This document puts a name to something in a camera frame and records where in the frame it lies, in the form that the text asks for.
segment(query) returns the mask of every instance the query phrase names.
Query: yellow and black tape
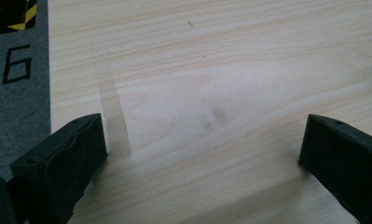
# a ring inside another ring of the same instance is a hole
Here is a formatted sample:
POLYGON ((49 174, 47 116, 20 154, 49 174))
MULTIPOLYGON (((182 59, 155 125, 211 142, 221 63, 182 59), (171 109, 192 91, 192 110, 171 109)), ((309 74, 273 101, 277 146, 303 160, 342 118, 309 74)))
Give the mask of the yellow and black tape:
POLYGON ((21 19, 0 26, 0 35, 34 27, 37 13, 37 0, 26 0, 22 8, 24 8, 24 10, 21 13, 21 19))

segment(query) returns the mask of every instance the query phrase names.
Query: printed number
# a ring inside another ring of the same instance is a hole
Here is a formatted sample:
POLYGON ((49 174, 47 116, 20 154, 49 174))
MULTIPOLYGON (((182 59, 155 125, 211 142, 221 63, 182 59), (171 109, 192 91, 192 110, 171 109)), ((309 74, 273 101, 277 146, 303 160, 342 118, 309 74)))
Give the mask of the printed number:
POLYGON ((3 84, 16 82, 16 81, 20 81, 20 80, 23 80, 23 79, 29 79, 31 77, 32 58, 22 59, 22 60, 18 60, 16 62, 12 62, 12 63, 10 62, 12 51, 19 50, 19 49, 28 49, 30 47, 31 47, 31 45, 24 45, 24 46, 20 46, 20 47, 16 47, 16 48, 12 48, 12 49, 7 50, 6 67, 5 67, 5 73, 4 73, 4 76, 3 76, 3 84), (24 63, 25 74, 23 74, 21 76, 10 77, 9 76, 10 67, 13 66, 13 65, 16 65, 16 64, 20 64, 20 63, 24 63))

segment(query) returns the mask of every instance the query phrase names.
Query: wooden table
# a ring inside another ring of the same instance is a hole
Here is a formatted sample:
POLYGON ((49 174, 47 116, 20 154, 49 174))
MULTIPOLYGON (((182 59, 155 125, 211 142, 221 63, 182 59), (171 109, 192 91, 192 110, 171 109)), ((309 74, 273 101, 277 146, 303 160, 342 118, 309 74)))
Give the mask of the wooden table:
POLYGON ((355 223, 297 159, 310 113, 372 135, 372 0, 48 10, 52 131, 110 150, 69 223, 355 223))

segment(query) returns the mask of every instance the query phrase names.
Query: wood grain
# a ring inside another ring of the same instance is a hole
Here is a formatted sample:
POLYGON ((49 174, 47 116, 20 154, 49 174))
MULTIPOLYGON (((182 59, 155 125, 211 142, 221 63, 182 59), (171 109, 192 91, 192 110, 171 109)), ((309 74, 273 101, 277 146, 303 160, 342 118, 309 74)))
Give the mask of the wood grain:
POLYGON ((372 135, 372 0, 51 0, 49 30, 52 131, 101 112, 110 147, 70 223, 355 223, 296 162, 309 113, 372 135))

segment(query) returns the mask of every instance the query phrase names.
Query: hazard stripe tape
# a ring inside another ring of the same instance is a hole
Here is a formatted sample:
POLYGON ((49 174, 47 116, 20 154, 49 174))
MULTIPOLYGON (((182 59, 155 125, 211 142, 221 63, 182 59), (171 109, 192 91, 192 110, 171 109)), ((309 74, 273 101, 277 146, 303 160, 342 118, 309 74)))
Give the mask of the hazard stripe tape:
POLYGON ((36 13, 37 13, 37 2, 36 0, 29 0, 27 2, 27 11, 25 13, 25 20, 23 23, 11 24, 7 27, 0 27, 0 35, 15 31, 22 31, 34 27, 36 13))

